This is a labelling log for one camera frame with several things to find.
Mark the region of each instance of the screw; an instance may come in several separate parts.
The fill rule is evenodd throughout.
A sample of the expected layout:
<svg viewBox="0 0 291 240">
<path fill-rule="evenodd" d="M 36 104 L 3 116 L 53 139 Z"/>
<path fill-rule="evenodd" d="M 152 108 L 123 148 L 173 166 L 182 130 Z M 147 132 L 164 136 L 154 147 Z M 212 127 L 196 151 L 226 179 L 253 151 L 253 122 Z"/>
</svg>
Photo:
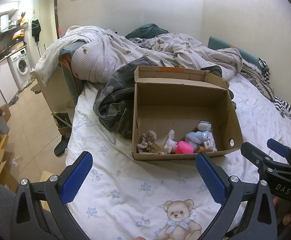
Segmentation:
<svg viewBox="0 0 291 240">
<path fill-rule="evenodd" d="M 58 179 L 58 176 L 57 175 L 52 175 L 51 177 L 50 177 L 50 181 L 56 181 Z"/>
<path fill-rule="evenodd" d="M 21 181 L 21 185 L 25 185 L 25 184 L 27 184 L 28 183 L 28 180 L 27 179 L 23 179 L 22 181 Z"/>
<path fill-rule="evenodd" d="M 239 178 L 238 178 L 237 176 L 231 176 L 231 177 L 230 177 L 230 180 L 231 180 L 232 182 L 238 182 L 238 181 L 239 181 Z"/>
<path fill-rule="evenodd" d="M 262 179 L 262 180 L 260 181 L 260 184 L 261 184 L 262 186 L 266 186 L 266 185 L 268 185 L 268 183 L 267 183 L 264 179 Z"/>
</svg>

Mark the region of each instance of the blue gripper pad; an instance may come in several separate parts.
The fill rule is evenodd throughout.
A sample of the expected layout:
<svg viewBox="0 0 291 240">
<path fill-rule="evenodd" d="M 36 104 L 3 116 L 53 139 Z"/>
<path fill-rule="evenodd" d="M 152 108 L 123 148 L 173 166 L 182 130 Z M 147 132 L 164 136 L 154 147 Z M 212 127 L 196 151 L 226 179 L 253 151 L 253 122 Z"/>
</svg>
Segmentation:
<svg viewBox="0 0 291 240">
<path fill-rule="evenodd" d="M 92 155 L 89 152 L 86 152 L 85 156 L 74 168 L 67 180 L 63 183 L 60 199 L 64 205 L 73 201 L 82 183 L 91 170 L 92 163 Z"/>
<path fill-rule="evenodd" d="M 213 200 L 223 206 L 227 201 L 225 185 L 202 154 L 197 155 L 195 166 L 213 197 Z"/>
<path fill-rule="evenodd" d="M 266 143 L 269 149 L 273 150 L 283 158 L 287 158 L 290 154 L 290 149 L 274 139 L 269 139 Z"/>
</svg>

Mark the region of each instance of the pillow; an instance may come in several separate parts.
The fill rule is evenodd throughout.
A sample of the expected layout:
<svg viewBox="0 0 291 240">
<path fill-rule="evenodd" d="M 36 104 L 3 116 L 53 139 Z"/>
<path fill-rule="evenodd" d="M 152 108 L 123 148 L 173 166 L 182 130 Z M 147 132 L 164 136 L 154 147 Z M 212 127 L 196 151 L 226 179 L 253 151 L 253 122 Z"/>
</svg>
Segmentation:
<svg viewBox="0 0 291 240">
<path fill-rule="evenodd" d="M 149 23 L 146 25 L 143 25 L 137 29 L 135 29 L 133 32 L 129 33 L 125 38 L 131 39 L 131 38 L 141 38 L 141 39 L 151 39 L 159 34 L 169 33 L 168 31 L 159 28 L 154 23 Z"/>
<path fill-rule="evenodd" d="M 209 38 L 209 43 L 207 45 L 209 49 L 226 49 L 226 48 L 236 48 L 232 46 L 229 43 L 226 43 L 224 41 L 221 41 L 217 38 L 211 37 Z M 258 67 L 261 71 L 263 71 L 263 67 L 260 65 L 259 60 L 256 57 L 253 57 L 252 55 L 248 54 L 242 49 L 237 48 L 238 51 L 241 54 L 241 57 L 245 59 L 247 62 L 250 62 Z"/>
</svg>

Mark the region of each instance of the washing machine door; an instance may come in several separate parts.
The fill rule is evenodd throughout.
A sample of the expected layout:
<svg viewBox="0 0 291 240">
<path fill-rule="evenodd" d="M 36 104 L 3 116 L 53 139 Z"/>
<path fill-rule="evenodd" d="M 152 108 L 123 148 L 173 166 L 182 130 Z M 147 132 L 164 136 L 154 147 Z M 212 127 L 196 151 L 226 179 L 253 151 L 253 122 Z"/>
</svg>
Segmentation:
<svg viewBox="0 0 291 240">
<path fill-rule="evenodd" d="M 18 70 L 18 73 L 21 76 L 24 76 L 28 73 L 29 71 L 29 66 L 26 64 L 25 58 L 24 57 L 20 57 L 18 60 L 18 65 L 16 67 L 16 69 Z"/>
</svg>

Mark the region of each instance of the black and white striped cloth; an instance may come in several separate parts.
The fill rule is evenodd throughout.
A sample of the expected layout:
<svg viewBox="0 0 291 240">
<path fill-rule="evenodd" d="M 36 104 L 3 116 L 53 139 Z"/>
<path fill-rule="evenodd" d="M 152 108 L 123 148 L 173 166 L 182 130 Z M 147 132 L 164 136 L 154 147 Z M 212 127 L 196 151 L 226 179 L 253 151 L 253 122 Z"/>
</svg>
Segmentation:
<svg viewBox="0 0 291 240">
<path fill-rule="evenodd" d="M 268 65 L 266 64 L 264 60 L 260 58 L 258 59 L 259 59 L 260 65 L 263 67 L 263 77 L 265 81 L 268 84 L 270 84 L 270 71 L 269 71 Z M 291 119 L 291 105 L 288 102 L 282 100 L 278 96 L 275 96 L 274 105 L 275 105 L 275 108 L 280 112 L 282 117 L 286 115 L 288 118 Z"/>
</svg>

